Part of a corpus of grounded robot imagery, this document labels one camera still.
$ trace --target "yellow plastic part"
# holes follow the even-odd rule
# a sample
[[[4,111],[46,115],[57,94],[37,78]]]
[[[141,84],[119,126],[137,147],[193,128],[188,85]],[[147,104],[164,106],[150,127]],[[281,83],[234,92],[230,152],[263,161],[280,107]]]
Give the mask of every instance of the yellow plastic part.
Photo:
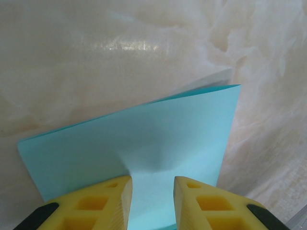
[[[177,230],[267,230],[247,204],[260,203],[189,179],[175,177]]]
[[[38,230],[126,230],[132,178],[117,177],[50,200],[57,210]]]

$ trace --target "light blue paper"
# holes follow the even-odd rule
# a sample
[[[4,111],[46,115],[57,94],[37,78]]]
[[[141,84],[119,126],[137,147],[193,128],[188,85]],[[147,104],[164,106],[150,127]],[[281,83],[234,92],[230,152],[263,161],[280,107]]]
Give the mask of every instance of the light blue paper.
[[[175,176],[216,185],[240,86],[180,93],[21,140],[43,199],[130,174],[129,230],[171,229]]]

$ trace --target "marble background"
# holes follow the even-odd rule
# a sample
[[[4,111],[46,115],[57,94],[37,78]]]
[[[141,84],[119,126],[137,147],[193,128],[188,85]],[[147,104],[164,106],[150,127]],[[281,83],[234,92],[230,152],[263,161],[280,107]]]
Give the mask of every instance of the marble background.
[[[0,0],[0,223],[42,204],[29,135],[234,68],[242,92],[218,186],[286,222],[307,204],[307,0]]]

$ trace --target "white marble surface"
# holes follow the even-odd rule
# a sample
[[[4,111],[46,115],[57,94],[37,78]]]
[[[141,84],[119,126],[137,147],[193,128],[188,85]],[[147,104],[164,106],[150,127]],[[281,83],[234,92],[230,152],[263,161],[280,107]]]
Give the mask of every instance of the white marble surface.
[[[0,227],[41,198],[19,138],[234,68],[242,93],[218,186],[286,222],[307,204],[306,0],[1,0]]]

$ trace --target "black rubber pad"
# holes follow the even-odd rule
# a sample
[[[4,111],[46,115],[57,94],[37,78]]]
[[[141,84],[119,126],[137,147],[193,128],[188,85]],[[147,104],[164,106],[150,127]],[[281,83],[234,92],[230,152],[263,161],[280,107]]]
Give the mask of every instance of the black rubber pad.
[[[257,205],[247,205],[247,207],[268,230],[290,230],[269,210]]]
[[[37,208],[26,219],[23,220],[14,230],[36,230],[48,217],[59,207],[58,203],[50,203]]]

